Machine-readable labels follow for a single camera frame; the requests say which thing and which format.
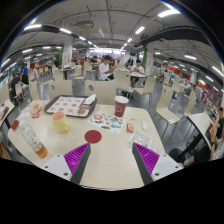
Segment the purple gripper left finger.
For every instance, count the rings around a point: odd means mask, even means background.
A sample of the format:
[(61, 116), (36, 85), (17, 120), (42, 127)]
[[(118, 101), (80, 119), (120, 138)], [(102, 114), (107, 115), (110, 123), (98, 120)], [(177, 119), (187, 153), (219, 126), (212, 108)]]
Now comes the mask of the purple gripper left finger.
[(42, 169), (79, 185), (90, 153), (90, 144), (86, 143), (65, 155), (56, 154)]

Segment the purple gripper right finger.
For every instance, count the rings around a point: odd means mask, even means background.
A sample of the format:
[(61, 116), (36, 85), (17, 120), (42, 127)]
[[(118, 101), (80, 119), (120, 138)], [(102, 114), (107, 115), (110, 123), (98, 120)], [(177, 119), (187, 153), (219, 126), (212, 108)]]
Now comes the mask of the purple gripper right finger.
[(182, 169), (182, 166), (168, 154), (159, 155), (153, 150), (137, 143), (132, 145), (132, 153), (145, 185)]

